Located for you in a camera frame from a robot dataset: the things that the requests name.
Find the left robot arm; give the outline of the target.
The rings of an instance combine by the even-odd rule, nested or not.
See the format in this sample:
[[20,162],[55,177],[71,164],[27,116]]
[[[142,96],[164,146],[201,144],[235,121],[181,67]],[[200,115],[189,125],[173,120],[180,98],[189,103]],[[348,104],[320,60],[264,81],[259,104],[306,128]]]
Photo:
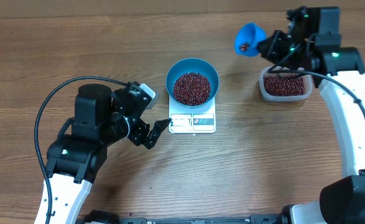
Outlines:
[[73,117],[59,130],[46,160],[38,157],[44,188],[36,223],[77,222],[112,144],[128,138],[136,146],[155,146],[171,120],[150,126],[141,115],[152,108],[157,97],[138,82],[125,83],[115,91],[96,83],[79,87]]

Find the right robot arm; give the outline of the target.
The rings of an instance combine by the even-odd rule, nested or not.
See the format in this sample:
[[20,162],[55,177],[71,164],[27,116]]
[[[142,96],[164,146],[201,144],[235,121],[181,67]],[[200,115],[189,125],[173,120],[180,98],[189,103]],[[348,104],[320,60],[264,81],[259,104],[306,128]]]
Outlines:
[[291,223],[365,223],[365,66],[355,47],[343,47],[337,7],[289,9],[287,32],[258,43],[270,72],[313,77],[325,101],[341,149],[342,179],[318,200],[293,205]]

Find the blue plastic measuring scoop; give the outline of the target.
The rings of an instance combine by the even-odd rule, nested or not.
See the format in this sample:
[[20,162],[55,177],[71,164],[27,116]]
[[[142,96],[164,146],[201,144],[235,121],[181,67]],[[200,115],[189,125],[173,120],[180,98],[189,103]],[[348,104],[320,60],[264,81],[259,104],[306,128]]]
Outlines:
[[243,26],[234,41],[234,49],[238,55],[255,57],[259,54],[257,45],[266,39],[266,32],[255,23],[251,22]]

